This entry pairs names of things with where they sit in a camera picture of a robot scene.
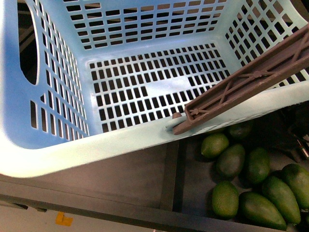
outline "brown plastic handle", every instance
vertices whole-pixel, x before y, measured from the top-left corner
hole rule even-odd
[[[309,24],[189,102],[187,120],[173,133],[184,133],[307,67]]]

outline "green avocado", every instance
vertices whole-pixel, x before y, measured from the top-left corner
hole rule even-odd
[[[282,169],[281,177],[295,195],[299,208],[309,209],[309,172],[291,163]]]
[[[239,196],[240,213],[259,226],[286,230],[286,223],[278,209],[267,198],[255,192],[243,192]]]
[[[259,184],[270,172],[270,159],[267,151],[258,147],[251,151],[245,159],[244,173],[252,184]]]
[[[269,176],[262,184],[262,194],[279,210],[288,223],[300,223],[300,211],[290,187],[275,176]]]
[[[219,156],[216,170],[224,178],[233,178],[241,172],[244,162],[245,149],[241,144],[235,144]]]
[[[236,140],[245,139],[252,131],[253,121],[240,122],[228,127],[228,133]]]
[[[214,213],[224,219],[231,219],[238,211],[238,191],[229,181],[217,184],[212,192],[212,209]]]
[[[228,146],[228,138],[223,133],[211,134],[203,140],[201,153],[208,159],[214,159],[218,157]]]

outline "light blue plastic basket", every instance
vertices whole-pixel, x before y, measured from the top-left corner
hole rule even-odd
[[[26,0],[37,82],[0,4],[0,173],[29,177],[262,116],[309,99],[302,70],[185,134],[175,112],[307,22],[288,0]]]

